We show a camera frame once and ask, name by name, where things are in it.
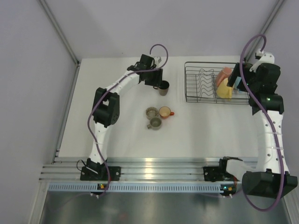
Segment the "light blue ceramic mug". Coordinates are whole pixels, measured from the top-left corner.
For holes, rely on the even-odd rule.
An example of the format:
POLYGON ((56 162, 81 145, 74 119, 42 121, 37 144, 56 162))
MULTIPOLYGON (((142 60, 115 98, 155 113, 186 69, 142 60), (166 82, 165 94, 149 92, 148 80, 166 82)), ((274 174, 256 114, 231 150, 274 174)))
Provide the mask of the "light blue ceramic mug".
POLYGON ((241 77, 237 77, 234 83, 234 90, 239 91, 239 83, 242 81, 241 77))

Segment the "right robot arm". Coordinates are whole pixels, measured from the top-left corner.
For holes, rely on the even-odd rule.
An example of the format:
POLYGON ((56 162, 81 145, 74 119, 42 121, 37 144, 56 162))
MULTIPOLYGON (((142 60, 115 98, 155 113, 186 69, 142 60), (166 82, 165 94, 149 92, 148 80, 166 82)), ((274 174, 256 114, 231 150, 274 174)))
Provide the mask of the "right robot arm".
POLYGON ((290 175, 285 162, 282 142, 283 98, 275 93, 280 67, 262 63, 253 72, 246 70, 244 78, 248 88, 259 101, 249 98, 252 116, 256 122, 258 160, 255 168, 236 157, 219 160, 220 178, 233 176, 242 182, 246 195, 266 198, 284 197, 298 185, 296 176, 290 175))

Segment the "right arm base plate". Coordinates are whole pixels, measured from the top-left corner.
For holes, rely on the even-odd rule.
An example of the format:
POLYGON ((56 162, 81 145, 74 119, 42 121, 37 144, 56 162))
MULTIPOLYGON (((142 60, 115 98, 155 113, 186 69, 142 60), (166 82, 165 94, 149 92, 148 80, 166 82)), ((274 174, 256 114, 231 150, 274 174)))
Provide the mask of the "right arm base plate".
POLYGON ((206 182, 217 182, 217 181, 239 181, 236 177, 224 171, 218 166, 207 166, 203 167, 204 180, 206 182))

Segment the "dark brown mug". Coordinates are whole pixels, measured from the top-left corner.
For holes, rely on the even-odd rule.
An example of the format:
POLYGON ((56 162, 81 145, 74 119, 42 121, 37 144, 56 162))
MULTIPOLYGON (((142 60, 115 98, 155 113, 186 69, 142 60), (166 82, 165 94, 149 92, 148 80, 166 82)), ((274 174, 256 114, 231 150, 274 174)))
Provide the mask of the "dark brown mug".
POLYGON ((153 86, 153 89, 158 90, 160 96, 166 96, 169 90, 169 82, 163 80, 159 86, 153 86))

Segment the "pink ceramic mug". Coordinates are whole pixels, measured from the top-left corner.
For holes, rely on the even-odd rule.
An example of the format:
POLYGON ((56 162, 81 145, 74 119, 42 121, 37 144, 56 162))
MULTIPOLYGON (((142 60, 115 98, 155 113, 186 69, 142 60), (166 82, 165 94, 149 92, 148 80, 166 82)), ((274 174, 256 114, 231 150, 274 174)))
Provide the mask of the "pink ceramic mug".
POLYGON ((215 79, 215 85, 218 88, 221 82, 225 79, 228 78, 232 73, 232 69, 229 67, 224 67, 217 75, 215 79))

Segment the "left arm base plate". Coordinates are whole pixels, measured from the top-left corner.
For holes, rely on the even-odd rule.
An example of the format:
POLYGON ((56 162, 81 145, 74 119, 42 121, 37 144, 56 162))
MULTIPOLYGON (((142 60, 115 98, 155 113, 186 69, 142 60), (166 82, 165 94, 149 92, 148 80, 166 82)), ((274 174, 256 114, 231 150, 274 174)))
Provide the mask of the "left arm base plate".
POLYGON ((88 167, 82 167, 80 180, 81 181, 119 181, 121 176, 121 167, 109 166, 110 178, 106 167, 101 167, 99 171, 91 170, 88 167))

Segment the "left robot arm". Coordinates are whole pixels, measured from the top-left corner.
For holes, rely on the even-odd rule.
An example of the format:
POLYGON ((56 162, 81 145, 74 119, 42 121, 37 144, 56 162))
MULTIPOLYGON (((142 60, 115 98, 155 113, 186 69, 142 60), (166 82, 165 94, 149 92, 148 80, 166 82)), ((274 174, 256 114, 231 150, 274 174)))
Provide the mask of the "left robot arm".
POLYGON ((96 180, 106 176, 102 164, 107 160, 108 137, 111 126, 120 116, 120 98, 132 87, 144 82, 145 85, 157 87, 162 82, 164 66, 161 57, 142 54, 139 61, 127 68, 126 72, 107 88, 96 90, 93 108, 87 120, 87 128, 93 138, 92 152, 89 159, 92 164, 90 174, 96 180))

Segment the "yellow ceramic mug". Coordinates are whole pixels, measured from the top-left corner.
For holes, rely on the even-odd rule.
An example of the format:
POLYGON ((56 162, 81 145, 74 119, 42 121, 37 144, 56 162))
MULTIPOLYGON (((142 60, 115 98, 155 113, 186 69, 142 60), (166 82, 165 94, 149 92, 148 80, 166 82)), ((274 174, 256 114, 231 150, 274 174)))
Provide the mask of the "yellow ceramic mug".
POLYGON ((228 78, 223 79, 216 91, 216 94, 218 97, 224 98, 224 99, 232 98, 233 88, 230 86, 227 86, 227 84, 228 84, 228 78))

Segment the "small orange cup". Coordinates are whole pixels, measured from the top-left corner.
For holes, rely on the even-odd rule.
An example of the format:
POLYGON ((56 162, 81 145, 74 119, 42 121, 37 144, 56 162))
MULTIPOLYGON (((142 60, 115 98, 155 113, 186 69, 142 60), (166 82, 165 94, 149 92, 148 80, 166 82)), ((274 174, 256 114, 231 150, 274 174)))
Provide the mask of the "small orange cup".
POLYGON ((159 109, 159 115, 163 119, 167 119, 170 116, 174 116, 175 113, 171 111, 171 109, 167 106, 163 106, 159 109))

